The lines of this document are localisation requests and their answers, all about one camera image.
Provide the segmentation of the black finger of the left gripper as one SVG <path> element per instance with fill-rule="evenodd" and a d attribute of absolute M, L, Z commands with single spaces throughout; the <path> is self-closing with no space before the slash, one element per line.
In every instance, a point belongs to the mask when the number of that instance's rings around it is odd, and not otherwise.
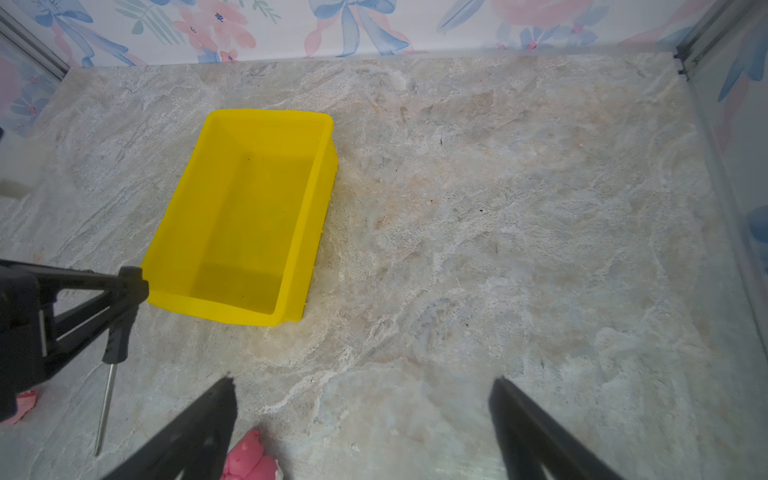
<path fill-rule="evenodd" d="M 43 307 L 46 355 L 44 370 L 59 372 L 102 333 L 108 334 L 102 362 L 117 365 L 128 357 L 128 344 L 149 283 L 139 267 L 124 266 L 116 275 L 43 267 L 35 272 Z M 94 292 L 90 298 L 56 314 L 53 305 L 64 290 Z"/>

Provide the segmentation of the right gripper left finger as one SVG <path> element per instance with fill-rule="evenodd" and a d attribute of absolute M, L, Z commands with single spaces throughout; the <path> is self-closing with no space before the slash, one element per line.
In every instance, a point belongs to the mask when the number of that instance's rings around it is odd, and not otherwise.
<path fill-rule="evenodd" d="M 218 479 L 237 419 L 234 380 L 223 377 L 108 479 Z"/>

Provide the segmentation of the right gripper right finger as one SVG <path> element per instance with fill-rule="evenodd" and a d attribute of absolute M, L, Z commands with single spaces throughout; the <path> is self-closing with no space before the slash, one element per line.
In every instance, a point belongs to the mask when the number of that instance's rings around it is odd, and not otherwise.
<path fill-rule="evenodd" d="M 509 479 L 620 477 L 512 381 L 495 379 L 488 405 Z"/>

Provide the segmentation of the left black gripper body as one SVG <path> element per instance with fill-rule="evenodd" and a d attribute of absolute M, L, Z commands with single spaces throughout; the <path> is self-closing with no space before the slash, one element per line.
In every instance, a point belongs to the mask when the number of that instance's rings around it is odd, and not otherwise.
<path fill-rule="evenodd" d="M 1 418 L 20 411 L 17 396 L 56 374 L 49 357 L 60 286 L 39 266 L 1 262 Z"/>

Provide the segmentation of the black handled screwdriver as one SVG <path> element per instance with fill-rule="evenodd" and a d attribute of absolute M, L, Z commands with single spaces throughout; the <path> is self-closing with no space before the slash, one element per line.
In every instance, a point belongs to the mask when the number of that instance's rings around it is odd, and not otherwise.
<path fill-rule="evenodd" d="M 102 452 L 118 365 L 123 363 L 128 357 L 130 335 L 137 314 L 138 308 L 131 308 L 109 327 L 105 353 L 102 358 L 102 362 L 107 365 L 109 369 L 94 446 L 95 457 L 98 457 Z"/>

